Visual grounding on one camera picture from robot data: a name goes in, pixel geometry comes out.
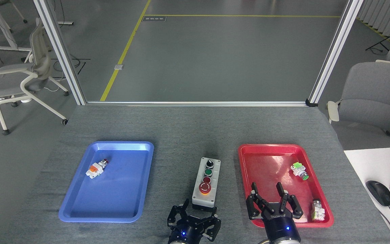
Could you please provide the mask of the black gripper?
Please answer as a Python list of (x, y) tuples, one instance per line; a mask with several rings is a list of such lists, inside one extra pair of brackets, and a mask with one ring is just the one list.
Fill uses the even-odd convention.
[(300, 244), (301, 237), (294, 219), (300, 219), (303, 210), (295, 195), (287, 193), (280, 182), (276, 188), (281, 197), (279, 203), (269, 203), (258, 192), (256, 183), (251, 184), (251, 192), (246, 198), (250, 220), (263, 219), (264, 228), (270, 244)]
[(213, 242), (221, 229), (221, 220), (214, 207), (212, 214), (206, 218), (187, 217), (186, 209), (190, 203), (186, 199), (183, 204), (173, 205), (167, 218), (167, 226), (170, 227), (169, 244), (199, 244), (202, 237)]

